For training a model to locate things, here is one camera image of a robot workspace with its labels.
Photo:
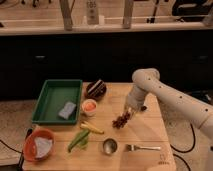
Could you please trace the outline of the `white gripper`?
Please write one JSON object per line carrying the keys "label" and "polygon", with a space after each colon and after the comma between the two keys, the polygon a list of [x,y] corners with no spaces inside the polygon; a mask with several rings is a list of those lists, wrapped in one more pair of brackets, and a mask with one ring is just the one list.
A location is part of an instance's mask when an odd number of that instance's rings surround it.
{"label": "white gripper", "polygon": [[132,89],[126,96],[124,107],[124,113],[128,115],[129,118],[132,118],[135,115],[136,110],[141,110],[143,108],[147,94],[147,91],[138,86],[132,86]]}

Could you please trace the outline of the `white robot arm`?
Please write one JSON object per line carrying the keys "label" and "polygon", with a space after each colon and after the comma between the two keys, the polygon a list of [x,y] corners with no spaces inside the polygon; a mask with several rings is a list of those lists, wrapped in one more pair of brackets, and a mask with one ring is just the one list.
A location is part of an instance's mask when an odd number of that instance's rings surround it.
{"label": "white robot arm", "polygon": [[125,107],[135,111],[144,105],[146,95],[152,93],[161,101],[179,110],[206,137],[213,141],[213,106],[178,91],[160,81],[155,68],[138,69],[132,75],[133,86],[127,94]]}

